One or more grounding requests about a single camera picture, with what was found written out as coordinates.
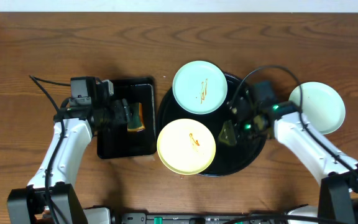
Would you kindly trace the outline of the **orange green sponge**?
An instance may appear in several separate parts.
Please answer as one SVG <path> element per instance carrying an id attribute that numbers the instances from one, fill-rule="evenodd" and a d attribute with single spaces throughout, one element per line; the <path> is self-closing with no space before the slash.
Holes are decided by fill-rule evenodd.
<path id="1" fill-rule="evenodd" d="M 133 103 L 129 105 L 131 111 L 131 120 L 127 124 L 128 132 L 139 132 L 145 129 L 143 110 L 141 103 Z"/>

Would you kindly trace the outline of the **rectangular black tray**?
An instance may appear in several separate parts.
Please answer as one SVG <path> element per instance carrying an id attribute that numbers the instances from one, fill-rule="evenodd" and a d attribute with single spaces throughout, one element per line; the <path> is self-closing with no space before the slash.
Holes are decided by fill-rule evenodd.
<path id="1" fill-rule="evenodd" d="M 156 150 L 156 119 L 154 79 L 151 77 L 113 80 L 114 95 L 111 103 L 126 100 L 128 105 L 140 103 L 145 128 L 130 132 L 127 124 L 113 122 L 98 133 L 97 153 L 102 159 L 149 156 Z"/>

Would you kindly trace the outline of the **yellow plate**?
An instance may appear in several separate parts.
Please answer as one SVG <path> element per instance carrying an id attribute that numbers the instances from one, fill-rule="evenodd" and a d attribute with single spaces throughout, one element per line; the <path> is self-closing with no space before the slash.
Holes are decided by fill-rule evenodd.
<path id="1" fill-rule="evenodd" d="M 193 175 L 211 165 L 216 155 L 216 143 L 204 124 L 193 119 L 176 119 L 161 130 L 157 152 L 171 171 Z"/>

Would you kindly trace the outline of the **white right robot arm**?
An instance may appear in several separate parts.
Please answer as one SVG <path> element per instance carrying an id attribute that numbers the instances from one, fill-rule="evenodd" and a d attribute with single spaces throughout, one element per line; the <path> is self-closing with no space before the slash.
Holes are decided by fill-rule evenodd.
<path id="1" fill-rule="evenodd" d="M 230 146 L 259 137 L 288 148 L 319 184 L 318 206 L 302 205 L 283 215 L 269 215 L 276 223 L 358 223 L 358 161 L 347 156 L 315 130 L 300 108 L 290 101 L 265 100 L 250 113 L 234 109 L 219 140 Z"/>

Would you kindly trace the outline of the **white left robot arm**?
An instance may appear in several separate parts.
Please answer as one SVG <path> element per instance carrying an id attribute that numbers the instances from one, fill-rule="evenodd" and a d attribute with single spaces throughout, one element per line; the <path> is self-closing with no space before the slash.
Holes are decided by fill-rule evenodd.
<path id="1" fill-rule="evenodd" d="M 36 223 L 50 209 L 54 223 L 112 223 L 107 207 L 84 209 L 74 191 L 83 154 L 98 138 L 102 159 L 155 152 L 154 81 L 149 78 L 99 81 L 72 78 L 71 96 L 56 106 L 54 135 L 44 160 L 23 189 L 8 196 L 11 223 Z"/>

